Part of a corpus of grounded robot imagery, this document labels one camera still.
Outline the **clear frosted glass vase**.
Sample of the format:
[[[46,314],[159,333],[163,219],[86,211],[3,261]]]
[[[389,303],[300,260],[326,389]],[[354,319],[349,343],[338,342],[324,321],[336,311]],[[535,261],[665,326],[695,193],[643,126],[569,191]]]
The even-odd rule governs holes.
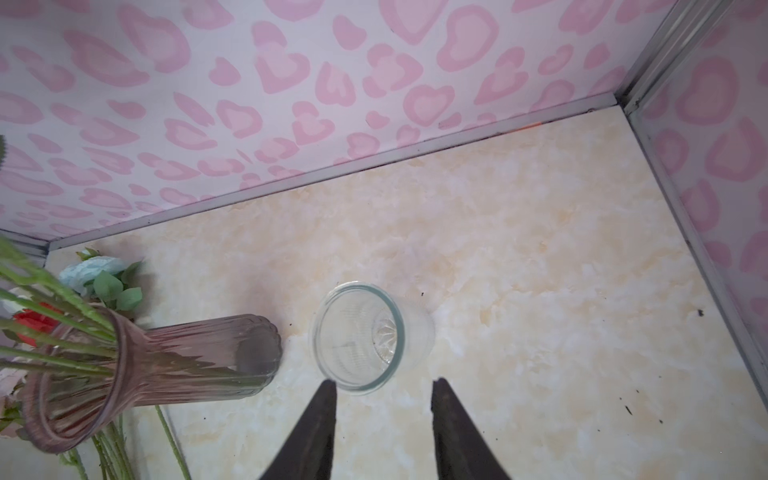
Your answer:
[[[436,327],[426,309],[364,282],[331,290],[315,314],[310,345],[323,376],[365,395],[410,370],[431,352]]]

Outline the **pink ribbed glass vase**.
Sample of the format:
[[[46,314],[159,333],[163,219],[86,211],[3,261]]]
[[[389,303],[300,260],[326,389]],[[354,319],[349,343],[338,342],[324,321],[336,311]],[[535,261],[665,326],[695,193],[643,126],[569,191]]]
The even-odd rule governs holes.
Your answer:
[[[57,327],[40,344],[19,395],[23,428],[39,450],[59,454],[138,406],[236,400],[275,377],[277,327],[242,314],[145,330],[106,310],[113,338]]]

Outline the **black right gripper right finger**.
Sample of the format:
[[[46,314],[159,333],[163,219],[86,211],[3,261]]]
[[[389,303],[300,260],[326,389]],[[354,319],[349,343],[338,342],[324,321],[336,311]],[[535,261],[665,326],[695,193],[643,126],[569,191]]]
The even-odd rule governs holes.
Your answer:
[[[510,479],[445,378],[433,382],[431,411],[439,479]]]

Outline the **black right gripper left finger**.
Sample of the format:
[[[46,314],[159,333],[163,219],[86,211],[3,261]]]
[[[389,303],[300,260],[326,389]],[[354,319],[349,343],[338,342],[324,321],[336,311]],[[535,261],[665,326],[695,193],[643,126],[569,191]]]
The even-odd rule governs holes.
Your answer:
[[[260,479],[330,479],[336,411],[336,383],[324,380]]]

